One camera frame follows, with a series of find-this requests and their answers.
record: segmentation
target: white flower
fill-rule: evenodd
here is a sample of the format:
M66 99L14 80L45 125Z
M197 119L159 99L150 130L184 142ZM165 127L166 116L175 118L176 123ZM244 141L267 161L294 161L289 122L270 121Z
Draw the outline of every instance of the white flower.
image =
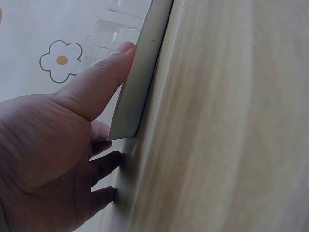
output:
M49 52L41 56L40 67L49 72L52 81L64 83L70 75L77 75L82 52L77 43L55 41L50 45Z

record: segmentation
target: clear plastic object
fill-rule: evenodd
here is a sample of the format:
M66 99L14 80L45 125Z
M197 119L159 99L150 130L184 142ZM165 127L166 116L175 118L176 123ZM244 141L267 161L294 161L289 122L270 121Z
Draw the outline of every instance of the clear plastic object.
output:
M151 0L110 0L108 9L123 15L144 19Z
M88 36L86 43L83 46L83 56L81 57L81 66L78 73L91 68L96 63L108 58L113 53L113 50L102 47L93 46L91 44L91 36Z
M123 41L137 42L140 29L127 25L99 20L93 30L91 43L96 47L114 50Z

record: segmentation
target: wood grain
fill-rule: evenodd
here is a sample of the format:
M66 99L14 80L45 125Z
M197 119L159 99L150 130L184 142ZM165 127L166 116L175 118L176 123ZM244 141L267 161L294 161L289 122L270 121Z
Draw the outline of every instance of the wood grain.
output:
M102 231L309 231L308 139L309 2L176 0Z

